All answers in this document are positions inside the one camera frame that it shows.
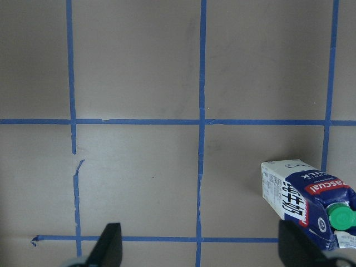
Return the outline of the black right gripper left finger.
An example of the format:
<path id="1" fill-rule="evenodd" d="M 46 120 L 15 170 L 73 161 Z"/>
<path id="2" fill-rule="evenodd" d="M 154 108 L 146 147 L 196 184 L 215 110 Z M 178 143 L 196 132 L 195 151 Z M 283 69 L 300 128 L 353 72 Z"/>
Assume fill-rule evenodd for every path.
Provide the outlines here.
<path id="1" fill-rule="evenodd" d="M 123 258 L 121 224 L 106 225 L 95 247 L 86 260 L 86 266 L 121 266 Z"/>

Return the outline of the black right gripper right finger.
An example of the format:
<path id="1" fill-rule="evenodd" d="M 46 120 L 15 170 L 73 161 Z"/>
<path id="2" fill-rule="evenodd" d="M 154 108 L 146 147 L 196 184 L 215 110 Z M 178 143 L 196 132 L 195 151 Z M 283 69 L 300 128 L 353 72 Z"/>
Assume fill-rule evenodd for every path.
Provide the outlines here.
<path id="1" fill-rule="evenodd" d="M 334 266 L 322 251 L 292 221 L 280 220 L 278 254 L 284 266 Z"/>

